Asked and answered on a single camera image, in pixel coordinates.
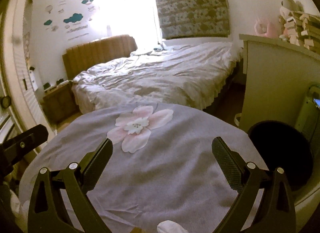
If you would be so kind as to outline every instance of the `flower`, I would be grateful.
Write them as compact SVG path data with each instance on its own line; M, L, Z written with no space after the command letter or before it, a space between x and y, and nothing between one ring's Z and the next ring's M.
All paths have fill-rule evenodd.
M173 116L173 110L165 109L153 114L152 106L140 106L132 113L122 113L116 119L116 128L107 133L115 145L122 141L124 152L134 153L146 146L151 130L164 126Z

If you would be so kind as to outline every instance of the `patterned curtain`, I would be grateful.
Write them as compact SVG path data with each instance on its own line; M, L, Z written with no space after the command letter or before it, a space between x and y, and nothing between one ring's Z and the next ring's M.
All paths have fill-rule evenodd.
M227 37L227 0L156 0L162 38Z

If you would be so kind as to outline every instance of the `white duvet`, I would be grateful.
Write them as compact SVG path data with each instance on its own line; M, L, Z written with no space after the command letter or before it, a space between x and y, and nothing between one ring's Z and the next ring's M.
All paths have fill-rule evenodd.
M133 52L102 63L73 80L82 113L118 104L162 102L202 110L212 104L240 60L231 42L208 42L179 50Z

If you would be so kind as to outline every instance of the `white desk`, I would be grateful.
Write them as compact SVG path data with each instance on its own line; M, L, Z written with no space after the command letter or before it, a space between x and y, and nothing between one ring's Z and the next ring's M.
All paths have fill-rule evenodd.
M264 120L294 126L311 82L320 82L320 55L304 47L240 34L244 41L244 73L247 74L239 128Z

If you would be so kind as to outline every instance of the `blue cloud decal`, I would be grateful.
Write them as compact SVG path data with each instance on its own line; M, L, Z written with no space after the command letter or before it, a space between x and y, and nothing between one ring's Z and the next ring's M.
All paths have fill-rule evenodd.
M52 20L47 20L43 25L49 26L52 23Z
M83 15L81 13L74 13L69 19L63 20L64 23L76 23L77 21L81 21L83 19Z
M81 3L82 4L86 4L86 3L88 3L88 2L93 2L94 0L83 0Z

